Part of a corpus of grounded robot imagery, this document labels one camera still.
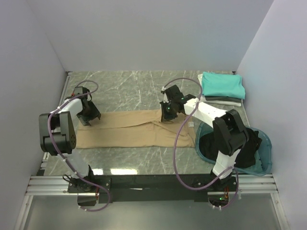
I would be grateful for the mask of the beige t-shirt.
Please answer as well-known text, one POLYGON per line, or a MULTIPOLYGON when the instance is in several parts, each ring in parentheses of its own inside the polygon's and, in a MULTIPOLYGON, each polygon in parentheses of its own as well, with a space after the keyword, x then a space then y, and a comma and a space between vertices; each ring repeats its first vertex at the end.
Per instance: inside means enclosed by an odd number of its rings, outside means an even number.
MULTIPOLYGON (((167 147, 174 145, 176 134, 185 119, 183 114, 161 122, 160 110, 139 110, 103 113, 90 126, 78 125, 78 149, 167 147)), ((195 146, 194 127, 185 124, 177 146, 195 146)))

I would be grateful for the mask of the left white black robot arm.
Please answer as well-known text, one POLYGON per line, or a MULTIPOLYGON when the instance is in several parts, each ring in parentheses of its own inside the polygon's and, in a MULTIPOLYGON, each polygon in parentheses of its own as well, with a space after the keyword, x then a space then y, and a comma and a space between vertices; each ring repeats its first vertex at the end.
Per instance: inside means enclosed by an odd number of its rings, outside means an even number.
POLYGON ((92 101, 90 90, 77 86, 72 95, 55 111, 39 116, 40 146, 44 152, 63 160, 71 171, 64 175, 71 186, 89 192, 94 188, 94 173, 81 156, 75 152, 77 137, 72 119, 77 117, 83 126, 101 118, 101 113, 92 101))

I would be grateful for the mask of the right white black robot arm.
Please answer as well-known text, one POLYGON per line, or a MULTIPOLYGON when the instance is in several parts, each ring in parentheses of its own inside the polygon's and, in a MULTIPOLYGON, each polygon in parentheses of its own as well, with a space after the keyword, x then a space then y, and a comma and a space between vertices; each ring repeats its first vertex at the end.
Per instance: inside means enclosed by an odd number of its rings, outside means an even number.
POLYGON ((176 85, 163 87, 161 93, 164 95, 164 99, 160 102, 162 122, 171 121, 177 118, 178 114, 185 116, 175 137, 173 154, 176 154, 179 134, 191 117, 206 123, 213 129, 214 141, 218 148, 217 159, 212 169, 215 178, 208 185, 215 182, 226 183, 231 177, 240 150, 249 139, 240 114, 234 109, 229 111, 218 109, 191 94, 184 96, 176 85))

